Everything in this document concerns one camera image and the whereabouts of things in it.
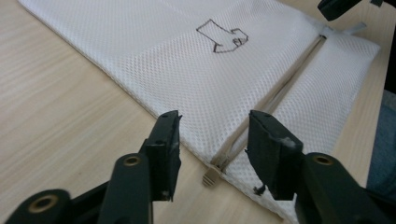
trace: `light wood surface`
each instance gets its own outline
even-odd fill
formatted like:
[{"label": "light wood surface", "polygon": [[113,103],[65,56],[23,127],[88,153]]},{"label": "light wood surface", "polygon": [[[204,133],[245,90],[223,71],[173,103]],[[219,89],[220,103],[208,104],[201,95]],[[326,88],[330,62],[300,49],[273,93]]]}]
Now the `light wood surface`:
[{"label": "light wood surface", "polygon": [[[323,20],[318,1],[285,1]],[[334,155],[365,185],[395,9],[360,3],[332,22],[368,24],[381,45]],[[72,197],[107,181],[116,159],[137,152],[155,119],[15,0],[0,1],[0,222],[27,197],[67,189]],[[173,203],[154,203],[156,223],[280,223],[225,181],[201,184],[205,166],[186,149]]]}]

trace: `screw hole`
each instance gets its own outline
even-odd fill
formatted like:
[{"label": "screw hole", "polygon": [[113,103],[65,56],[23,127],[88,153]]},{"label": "screw hole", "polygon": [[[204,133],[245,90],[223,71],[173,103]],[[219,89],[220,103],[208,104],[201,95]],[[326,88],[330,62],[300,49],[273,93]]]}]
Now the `screw hole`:
[{"label": "screw hole", "polygon": [[315,156],[314,161],[322,165],[332,165],[332,160],[324,156]]},{"label": "screw hole", "polygon": [[58,196],[54,194],[45,195],[32,202],[29,205],[28,210],[30,213],[34,213],[34,214],[42,213],[49,210],[57,202],[58,202]]},{"label": "screw hole", "polygon": [[140,158],[136,156],[128,157],[124,160],[124,165],[126,166],[135,166],[140,163]]}]

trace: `black outline drawing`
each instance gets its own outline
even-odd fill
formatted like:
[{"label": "black outline drawing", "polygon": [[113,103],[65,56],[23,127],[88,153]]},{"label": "black outline drawing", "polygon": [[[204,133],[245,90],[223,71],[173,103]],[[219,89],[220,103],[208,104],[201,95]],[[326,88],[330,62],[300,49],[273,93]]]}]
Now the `black outline drawing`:
[{"label": "black outline drawing", "polygon": [[[233,49],[228,49],[228,50],[219,50],[218,47],[222,47],[223,45],[216,42],[214,39],[212,39],[210,36],[204,34],[203,32],[200,31],[200,29],[202,29],[203,27],[205,27],[206,25],[208,25],[210,22],[212,22],[213,24],[215,24],[217,27],[219,27],[221,30],[223,30],[224,32],[227,32],[230,35],[235,35],[235,31],[239,31],[241,32],[243,35],[245,35],[246,38],[234,38],[233,39],[233,43],[235,44],[235,47]],[[232,29],[230,31],[222,28],[221,26],[219,26],[217,23],[215,23],[212,19],[208,20],[207,22],[205,22],[203,25],[201,25],[200,27],[198,27],[196,29],[196,31],[198,33],[200,33],[201,35],[206,36],[208,39],[210,39],[211,41],[213,41],[215,43],[215,47],[213,48],[213,52],[215,53],[226,53],[226,52],[231,52],[236,50],[237,48],[241,47],[242,45],[246,44],[248,42],[248,35],[245,34],[243,31],[241,31],[241,29],[239,28],[235,28]]]}]

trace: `zipper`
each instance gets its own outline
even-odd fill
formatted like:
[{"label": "zipper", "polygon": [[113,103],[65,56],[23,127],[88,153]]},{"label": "zipper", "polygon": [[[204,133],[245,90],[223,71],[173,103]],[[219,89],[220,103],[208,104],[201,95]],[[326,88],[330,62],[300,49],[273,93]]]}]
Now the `zipper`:
[{"label": "zipper", "polygon": [[[287,72],[290,73],[287,76],[286,80],[283,81],[283,84],[279,88],[276,89],[275,92],[270,94],[269,100],[262,103],[264,106],[259,107],[260,111],[264,111],[267,113],[272,113],[275,111],[277,105],[282,100],[283,96],[291,88],[292,84],[297,80],[298,76],[304,71],[306,66],[310,63],[311,59],[316,55],[318,50],[323,45],[326,35],[320,33],[318,38],[311,44],[311,46],[303,53],[301,59],[297,60],[296,63],[291,67],[291,69]],[[242,125],[244,128],[242,131],[236,132],[237,136],[235,140],[227,147],[221,149],[212,159],[209,164],[209,168],[204,174],[203,184],[206,187],[213,187],[216,185],[219,177],[227,168],[227,166],[236,158],[239,153],[244,150],[248,144],[248,118],[246,118]]]}]

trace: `white mesh laundry bag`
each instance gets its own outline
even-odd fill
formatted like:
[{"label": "white mesh laundry bag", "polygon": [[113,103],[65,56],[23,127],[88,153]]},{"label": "white mesh laundry bag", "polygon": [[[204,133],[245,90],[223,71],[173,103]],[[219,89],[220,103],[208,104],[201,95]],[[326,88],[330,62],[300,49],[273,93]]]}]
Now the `white mesh laundry bag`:
[{"label": "white mesh laundry bag", "polygon": [[[330,34],[277,106],[273,116],[304,143],[304,153],[331,154],[379,46],[343,33]],[[276,202],[262,186],[248,155],[241,152],[223,177],[254,201],[297,222],[294,202]]]},{"label": "white mesh laundry bag", "polygon": [[[183,144],[206,165],[232,148],[249,111],[271,101],[324,28],[275,0],[20,2],[154,117],[178,110]],[[231,172],[239,160],[224,177],[248,194]],[[279,203],[255,200],[292,220]]]}]

